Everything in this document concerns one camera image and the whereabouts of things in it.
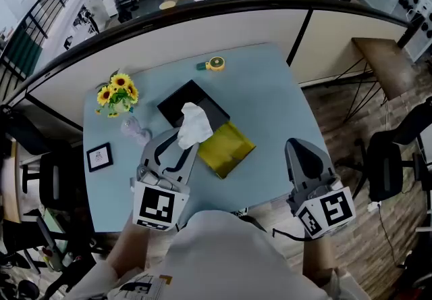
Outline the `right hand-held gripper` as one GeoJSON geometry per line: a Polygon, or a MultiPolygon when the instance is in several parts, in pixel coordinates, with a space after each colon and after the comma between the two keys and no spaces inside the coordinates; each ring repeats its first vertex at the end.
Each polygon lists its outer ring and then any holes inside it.
{"type": "Polygon", "coordinates": [[[293,215],[309,238],[319,238],[356,217],[350,189],[342,184],[326,151],[315,144],[290,138],[285,145],[290,181],[295,189],[288,197],[293,215]],[[309,180],[326,180],[309,184],[309,180]]]}

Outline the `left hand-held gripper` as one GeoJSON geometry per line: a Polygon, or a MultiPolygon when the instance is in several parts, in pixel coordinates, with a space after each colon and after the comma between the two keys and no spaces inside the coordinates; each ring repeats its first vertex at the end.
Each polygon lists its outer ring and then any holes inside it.
{"type": "Polygon", "coordinates": [[[199,144],[183,150],[173,168],[165,168],[158,174],[159,157],[177,139],[179,128],[158,134],[144,147],[136,180],[132,183],[134,206],[132,222],[135,225],[160,231],[168,231],[178,223],[190,194],[186,186],[199,144]]]}

